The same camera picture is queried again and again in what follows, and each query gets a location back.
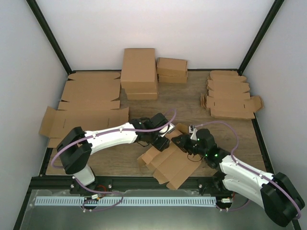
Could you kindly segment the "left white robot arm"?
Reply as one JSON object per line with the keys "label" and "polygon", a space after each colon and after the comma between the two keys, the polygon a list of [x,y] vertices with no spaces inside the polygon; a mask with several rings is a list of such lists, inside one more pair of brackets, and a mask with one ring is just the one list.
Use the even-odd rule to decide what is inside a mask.
{"label": "left white robot arm", "polygon": [[162,152],[169,147],[166,135],[175,126],[162,113],[151,118],[132,119],[120,126],[97,131],[84,131],[80,126],[73,128],[57,146],[55,158],[60,158],[61,167],[81,183],[86,193],[94,193],[98,181],[88,165],[91,155],[104,149],[122,144],[145,142]]}

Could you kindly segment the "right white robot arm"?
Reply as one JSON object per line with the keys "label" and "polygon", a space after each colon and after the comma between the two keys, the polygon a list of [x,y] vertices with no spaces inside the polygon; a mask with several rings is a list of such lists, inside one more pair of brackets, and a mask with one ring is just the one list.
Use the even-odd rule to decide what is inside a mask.
{"label": "right white robot arm", "polygon": [[207,165],[219,171],[214,179],[216,192],[238,193],[262,207],[267,216],[281,227],[301,217],[305,202],[287,175],[256,169],[237,159],[233,152],[217,146],[208,129],[192,128],[189,134],[171,139],[183,152],[200,155]]}

